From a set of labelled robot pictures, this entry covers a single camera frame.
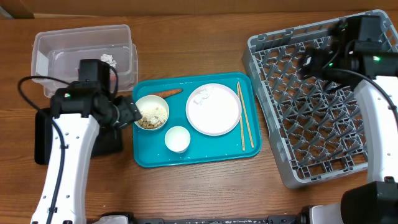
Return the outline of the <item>small white cup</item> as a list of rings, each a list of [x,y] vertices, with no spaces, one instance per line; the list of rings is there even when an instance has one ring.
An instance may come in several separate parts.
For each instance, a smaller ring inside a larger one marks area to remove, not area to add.
[[[189,131],[182,126],[174,126],[165,134],[166,147],[175,153],[184,153],[190,145]]]

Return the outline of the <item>white napkin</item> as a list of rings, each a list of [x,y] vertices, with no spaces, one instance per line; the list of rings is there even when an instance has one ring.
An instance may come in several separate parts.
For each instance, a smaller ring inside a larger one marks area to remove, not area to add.
[[[109,54],[103,54],[100,57],[100,60],[102,62],[106,62],[107,64],[109,64],[111,67],[116,68],[117,62],[115,61],[115,59],[113,58],[112,55]]]

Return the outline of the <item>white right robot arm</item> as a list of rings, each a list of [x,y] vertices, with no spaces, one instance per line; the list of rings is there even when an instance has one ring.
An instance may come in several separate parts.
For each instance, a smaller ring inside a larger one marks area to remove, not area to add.
[[[368,152],[368,182],[341,200],[310,208],[310,223],[397,223],[397,54],[380,50],[308,48],[298,61],[302,79],[350,86],[359,106]]]

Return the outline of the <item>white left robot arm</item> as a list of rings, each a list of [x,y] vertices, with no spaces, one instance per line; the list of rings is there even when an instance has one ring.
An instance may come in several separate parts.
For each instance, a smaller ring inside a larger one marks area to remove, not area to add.
[[[31,223],[86,223],[86,184],[100,129],[124,129],[140,118],[131,96],[110,93],[97,78],[59,88],[50,99],[52,149]]]

